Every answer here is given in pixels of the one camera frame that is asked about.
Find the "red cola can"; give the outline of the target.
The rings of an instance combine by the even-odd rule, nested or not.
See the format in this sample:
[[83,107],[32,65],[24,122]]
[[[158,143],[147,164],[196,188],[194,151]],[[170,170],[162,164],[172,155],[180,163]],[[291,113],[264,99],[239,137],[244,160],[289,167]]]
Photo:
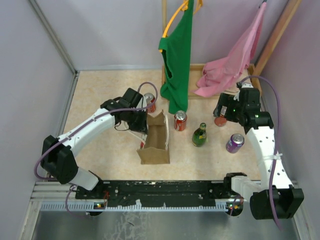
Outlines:
[[177,131],[184,131],[187,125],[187,114],[183,110],[179,110],[174,115],[174,128]]
[[147,112],[148,113],[154,113],[156,111],[156,104],[154,103],[155,100],[156,100],[155,96],[152,93],[145,93],[144,94],[144,99],[145,99],[145,102],[146,102],[147,106],[153,104],[152,106],[150,106],[147,109]]

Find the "orange-red soda can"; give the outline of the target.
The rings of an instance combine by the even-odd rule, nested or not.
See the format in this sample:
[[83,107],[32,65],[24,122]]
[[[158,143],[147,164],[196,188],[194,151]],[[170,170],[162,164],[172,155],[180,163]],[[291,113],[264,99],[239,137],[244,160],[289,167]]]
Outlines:
[[227,123],[227,119],[223,116],[223,115],[220,115],[218,117],[216,117],[214,119],[214,123],[218,126],[218,127],[223,127],[226,125]]

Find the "burlap canvas bag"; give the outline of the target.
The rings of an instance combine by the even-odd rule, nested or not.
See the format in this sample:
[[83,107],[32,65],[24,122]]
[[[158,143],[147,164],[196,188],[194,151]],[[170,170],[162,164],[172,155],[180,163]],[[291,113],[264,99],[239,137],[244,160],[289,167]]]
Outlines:
[[170,164],[169,120],[162,110],[158,115],[147,115],[148,133],[143,146],[137,149],[141,165]]

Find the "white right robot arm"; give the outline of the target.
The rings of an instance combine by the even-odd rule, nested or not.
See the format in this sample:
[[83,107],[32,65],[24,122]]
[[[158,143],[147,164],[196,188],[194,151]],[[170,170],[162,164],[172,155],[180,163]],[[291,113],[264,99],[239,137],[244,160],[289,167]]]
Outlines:
[[229,198],[238,194],[249,201],[256,220],[291,219],[304,200],[303,190],[295,188],[282,164],[278,152],[274,123],[269,112],[261,110],[260,92],[244,87],[237,95],[219,96],[215,117],[222,115],[229,122],[240,124],[254,148],[260,183],[250,180],[242,172],[228,173],[223,192]]

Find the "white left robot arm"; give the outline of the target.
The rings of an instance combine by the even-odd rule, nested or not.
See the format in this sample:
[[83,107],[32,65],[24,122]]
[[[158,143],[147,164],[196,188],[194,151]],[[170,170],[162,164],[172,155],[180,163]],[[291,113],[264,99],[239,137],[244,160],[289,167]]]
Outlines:
[[58,137],[48,136],[43,141],[40,166],[62,185],[82,187],[97,199],[104,186],[94,173],[78,166],[76,156],[95,137],[116,124],[126,122],[130,131],[148,133],[147,109],[144,96],[128,88],[123,96],[109,99],[83,123]]

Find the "purple soda can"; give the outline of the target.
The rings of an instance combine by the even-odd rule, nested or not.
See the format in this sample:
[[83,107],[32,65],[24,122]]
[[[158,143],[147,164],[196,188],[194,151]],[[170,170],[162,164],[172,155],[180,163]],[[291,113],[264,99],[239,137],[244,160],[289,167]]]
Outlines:
[[240,133],[235,133],[230,136],[230,139],[226,143],[225,148],[229,153],[235,154],[240,150],[240,148],[244,145],[244,143],[245,143],[244,136]]

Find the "pink shirt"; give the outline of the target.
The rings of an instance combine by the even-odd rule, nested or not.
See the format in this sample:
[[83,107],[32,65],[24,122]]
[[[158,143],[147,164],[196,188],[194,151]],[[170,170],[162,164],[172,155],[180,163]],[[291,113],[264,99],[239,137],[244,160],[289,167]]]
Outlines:
[[267,2],[260,5],[253,22],[237,40],[226,57],[206,63],[202,77],[197,81],[197,96],[209,98],[236,85],[236,81],[246,70],[255,56],[262,31]]

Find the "green glass bottle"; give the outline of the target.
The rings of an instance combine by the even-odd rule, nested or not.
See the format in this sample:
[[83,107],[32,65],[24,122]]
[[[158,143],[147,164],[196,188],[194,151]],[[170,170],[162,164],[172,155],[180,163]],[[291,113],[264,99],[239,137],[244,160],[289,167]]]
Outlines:
[[202,122],[199,125],[199,128],[194,131],[192,135],[192,143],[196,147],[202,147],[207,141],[207,125],[205,122]]

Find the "green t-shirt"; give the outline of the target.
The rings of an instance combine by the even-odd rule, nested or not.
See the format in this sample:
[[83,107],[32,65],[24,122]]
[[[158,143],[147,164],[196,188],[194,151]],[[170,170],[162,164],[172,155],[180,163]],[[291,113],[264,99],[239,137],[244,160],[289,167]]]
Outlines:
[[[172,22],[181,10],[182,18],[171,34],[168,34]],[[194,1],[185,0],[167,23],[158,46],[165,74],[160,95],[169,101],[168,112],[173,115],[188,109],[193,15]]]

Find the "yellow clothes hanger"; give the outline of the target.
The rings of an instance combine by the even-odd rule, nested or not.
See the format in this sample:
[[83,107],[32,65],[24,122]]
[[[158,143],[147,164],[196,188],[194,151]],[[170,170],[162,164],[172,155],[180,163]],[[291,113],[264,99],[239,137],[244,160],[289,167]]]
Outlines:
[[[166,24],[158,46],[158,51],[161,54],[167,52],[169,46],[174,45],[175,43],[178,44],[178,47],[182,47],[182,49],[187,48],[189,52],[191,51],[193,15],[195,15],[204,5],[202,0],[197,0],[194,8],[194,3],[194,0],[183,0],[182,4],[177,8]],[[179,23],[177,23],[175,29],[169,33],[172,24],[180,13],[183,13],[183,15],[181,16]]]

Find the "wooden tray frame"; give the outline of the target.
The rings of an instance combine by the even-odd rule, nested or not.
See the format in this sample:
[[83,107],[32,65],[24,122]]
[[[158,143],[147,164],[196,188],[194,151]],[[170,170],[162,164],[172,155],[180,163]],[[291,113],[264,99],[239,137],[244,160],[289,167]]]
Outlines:
[[[190,65],[190,69],[189,69],[189,85],[188,85],[188,98],[189,99],[201,99],[203,97],[196,95],[194,93],[195,90],[198,89],[196,83],[198,82],[198,80],[203,76],[203,68],[204,68],[204,63],[197,63],[197,64],[191,64]],[[255,65],[254,64],[250,64],[249,67],[247,69],[245,69],[242,73],[242,75],[239,77],[239,80],[244,79],[245,77],[252,75],[254,73],[255,70]],[[162,66],[162,76],[161,76],[161,85],[163,85],[166,82],[166,73],[165,73],[165,67]],[[261,84],[260,81],[257,78],[250,78],[247,79],[245,81],[246,83],[251,84],[254,88],[257,88],[260,92],[260,96],[262,96],[262,88],[261,88]],[[238,92],[238,88],[236,87],[236,85],[234,84],[234,86],[226,91],[224,91],[223,93],[226,94],[230,94],[230,95],[236,95],[236,93]],[[218,99],[220,94],[216,94],[213,95],[209,98],[211,99]]]

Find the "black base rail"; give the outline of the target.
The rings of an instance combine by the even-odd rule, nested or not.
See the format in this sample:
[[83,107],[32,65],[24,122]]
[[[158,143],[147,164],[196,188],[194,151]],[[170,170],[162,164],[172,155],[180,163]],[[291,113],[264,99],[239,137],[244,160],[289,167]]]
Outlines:
[[238,193],[214,180],[104,180],[93,190],[77,187],[77,200],[106,200],[109,207],[214,207]]

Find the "wooden rack post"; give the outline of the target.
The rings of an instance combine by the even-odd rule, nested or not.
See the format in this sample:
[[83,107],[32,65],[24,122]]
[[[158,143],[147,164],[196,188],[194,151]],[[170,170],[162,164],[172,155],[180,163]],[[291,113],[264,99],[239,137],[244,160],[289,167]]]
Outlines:
[[274,52],[277,44],[279,43],[282,35],[284,34],[286,28],[291,22],[293,16],[295,15],[298,7],[300,6],[302,0],[289,0],[279,17],[259,59],[257,64],[255,65],[255,69],[253,71],[254,75],[260,75],[266,66],[268,60],[270,59],[272,53]]

